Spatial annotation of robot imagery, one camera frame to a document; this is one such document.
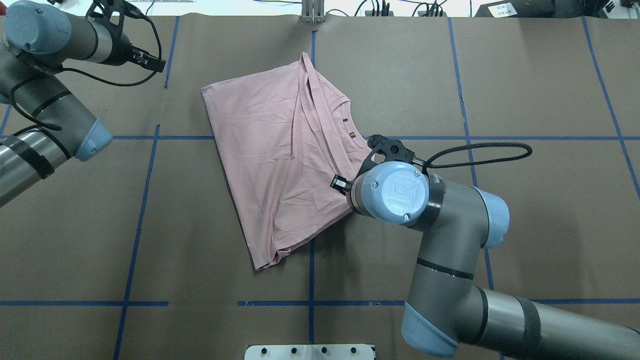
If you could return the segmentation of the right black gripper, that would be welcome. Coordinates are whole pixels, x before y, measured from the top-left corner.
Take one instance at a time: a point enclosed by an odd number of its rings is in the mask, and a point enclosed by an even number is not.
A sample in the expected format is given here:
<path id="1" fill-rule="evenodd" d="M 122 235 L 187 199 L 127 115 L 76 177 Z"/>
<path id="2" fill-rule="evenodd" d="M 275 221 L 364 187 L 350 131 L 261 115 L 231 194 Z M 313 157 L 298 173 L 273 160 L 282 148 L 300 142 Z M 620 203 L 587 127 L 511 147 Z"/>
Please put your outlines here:
<path id="1" fill-rule="evenodd" d="M 348 180 L 342 175 L 334 174 L 329 187 L 331 189 L 334 189 L 334 191 L 338 191 L 338 193 L 342 194 L 343 196 L 347 196 L 352 191 L 353 184 L 354 183 L 352 181 Z"/>

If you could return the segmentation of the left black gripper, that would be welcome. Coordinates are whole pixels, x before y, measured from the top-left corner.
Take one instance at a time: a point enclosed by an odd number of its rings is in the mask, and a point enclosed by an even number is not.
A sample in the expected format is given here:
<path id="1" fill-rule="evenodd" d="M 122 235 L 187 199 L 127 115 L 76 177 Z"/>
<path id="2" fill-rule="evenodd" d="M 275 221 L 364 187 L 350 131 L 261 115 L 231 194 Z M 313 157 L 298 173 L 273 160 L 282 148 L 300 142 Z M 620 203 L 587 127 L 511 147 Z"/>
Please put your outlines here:
<path id="1" fill-rule="evenodd" d="M 133 63 L 141 68 L 147 68 L 155 73 L 163 73 L 167 61 L 162 58 L 151 55 L 148 51 L 141 48 L 126 45 L 118 50 L 118 63 Z"/>

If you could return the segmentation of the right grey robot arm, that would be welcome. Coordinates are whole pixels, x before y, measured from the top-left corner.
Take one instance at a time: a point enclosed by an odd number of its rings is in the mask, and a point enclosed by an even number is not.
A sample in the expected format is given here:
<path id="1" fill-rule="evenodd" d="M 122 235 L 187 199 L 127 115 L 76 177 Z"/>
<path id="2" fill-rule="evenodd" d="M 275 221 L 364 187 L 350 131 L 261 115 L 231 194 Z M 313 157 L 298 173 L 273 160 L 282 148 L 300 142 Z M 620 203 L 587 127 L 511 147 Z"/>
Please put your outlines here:
<path id="1" fill-rule="evenodd" d="M 330 187 L 357 214 L 422 233 L 401 334 L 421 353 L 452 358 L 461 344 L 517 360 L 637 360 L 639 331 L 474 284 L 480 253 L 510 225 L 505 201 L 474 186 L 386 161 Z"/>

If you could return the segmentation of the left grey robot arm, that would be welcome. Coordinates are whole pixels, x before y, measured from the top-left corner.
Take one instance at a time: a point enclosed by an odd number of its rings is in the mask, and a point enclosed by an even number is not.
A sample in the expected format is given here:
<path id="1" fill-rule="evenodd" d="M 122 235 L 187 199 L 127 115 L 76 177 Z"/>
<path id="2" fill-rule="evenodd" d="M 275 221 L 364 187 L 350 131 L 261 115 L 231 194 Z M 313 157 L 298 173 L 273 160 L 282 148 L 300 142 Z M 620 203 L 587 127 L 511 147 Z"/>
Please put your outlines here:
<path id="1" fill-rule="evenodd" d="M 9 5 L 1 39 L 1 103 L 30 125 L 1 141 L 2 206 L 71 158 L 89 161 L 112 143 L 112 133 L 59 79 L 64 72 L 98 77 L 64 66 L 81 60 L 107 66 L 135 64 L 150 77 L 166 66 L 162 53 L 135 47 L 125 18 L 153 21 L 126 0 L 94 0 L 85 16 L 53 2 L 19 0 Z"/>

